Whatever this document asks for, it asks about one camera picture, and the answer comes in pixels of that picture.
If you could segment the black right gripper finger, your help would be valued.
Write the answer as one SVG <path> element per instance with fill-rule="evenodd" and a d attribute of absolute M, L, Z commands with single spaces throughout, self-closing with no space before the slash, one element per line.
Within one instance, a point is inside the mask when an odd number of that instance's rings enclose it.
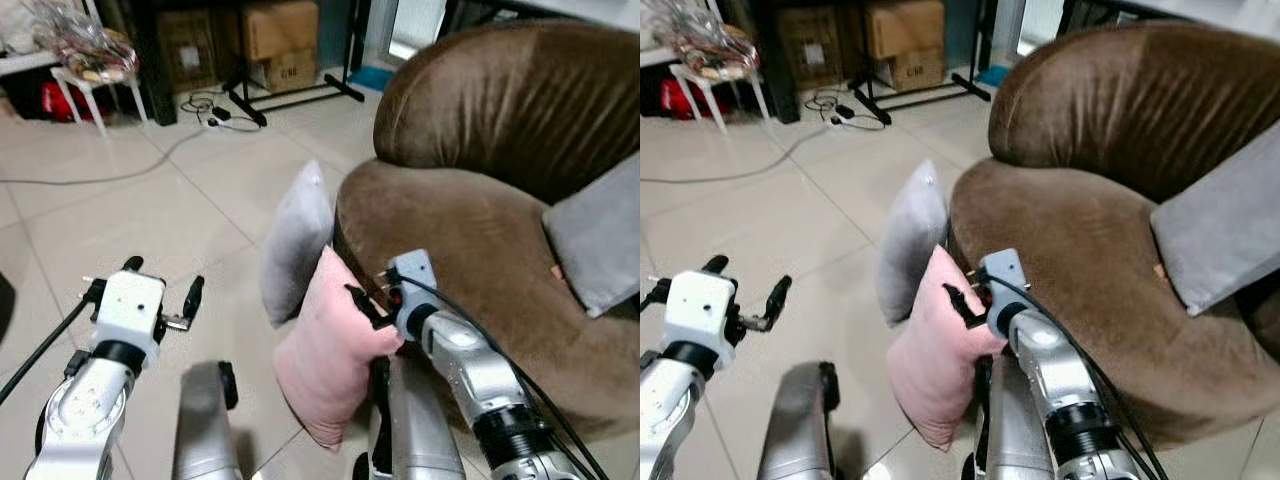
<path fill-rule="evenodd" d="M 961 317 L 966 329 L 973 329 L 979 326 L 979 315 L 975 314 L 968 301 L 963 289 L 957 285 L 943 283 L 942 287 L 947 292 L 948 301 L 954 311 Z"/>
<path fill-rule="evenodd" d="M 346 291 L 349 293 L 355 307 L 369 319 L 371 329 L 381 330 L 385 328 L 385 315 L 380 312 L 372 297 L 357 285 L 347 284 Z"/>

